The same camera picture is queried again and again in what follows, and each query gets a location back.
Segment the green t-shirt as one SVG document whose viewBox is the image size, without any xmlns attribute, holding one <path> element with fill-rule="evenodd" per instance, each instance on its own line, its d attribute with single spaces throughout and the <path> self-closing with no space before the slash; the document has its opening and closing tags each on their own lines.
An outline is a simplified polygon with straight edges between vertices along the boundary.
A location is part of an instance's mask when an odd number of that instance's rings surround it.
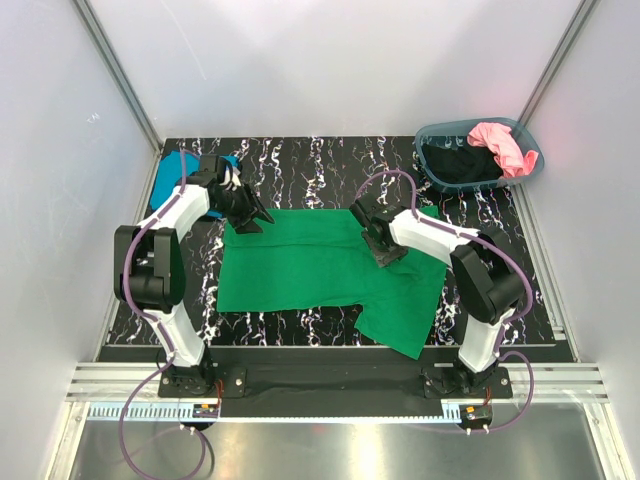
<svg viewBox="0 0 640 480">
<path fill-rule="evenodd" d="M 445 264 L 410 250 L 379 266 L 346 209 L 273 209 L 258 234 L 226 228 L 216 309 L 275 312 L 362 308 L 356 329 L 418 359 L 434 323 Z"/>
</svg>

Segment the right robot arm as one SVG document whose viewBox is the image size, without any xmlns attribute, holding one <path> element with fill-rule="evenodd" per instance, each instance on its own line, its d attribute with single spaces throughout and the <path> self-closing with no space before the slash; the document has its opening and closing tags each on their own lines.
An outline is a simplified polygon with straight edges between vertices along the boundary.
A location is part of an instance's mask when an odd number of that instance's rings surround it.
<svg viewBox="0 0 640 480">
<path fill-rule="evenodd" d="M 386 267 L 416 250 L 452 269 L 467 313 L 462 345 L 451 367 L 423 371 L 426 396 L 484 396 L 499 365 L 500 335 L 528 294 L 526 277 L 497 230 L 458 227 L 409 208 L 387 207 L 365 194 L 349 207 L 376 263 Z"/>
</svg>

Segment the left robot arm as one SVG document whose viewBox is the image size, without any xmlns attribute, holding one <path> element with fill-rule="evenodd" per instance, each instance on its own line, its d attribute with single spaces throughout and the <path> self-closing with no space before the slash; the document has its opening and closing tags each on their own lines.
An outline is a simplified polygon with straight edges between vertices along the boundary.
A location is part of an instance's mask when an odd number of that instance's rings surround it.
<svg viewBox="0 0 640 480">
<path fill-rule="evenodd" d="M 114 295 L 144 319 L 166 355 L 160 393 L 205 396 L 222 388 L 205 342 L 184 305 L 186 271 L 180 243 L 201 219 L 222 219 L 237 234 L 258 234 L 274 220 L 241 177 L 234 156 L 170 155 L 151 195 L 149 216 L 114 234 Z"/>
</svg>

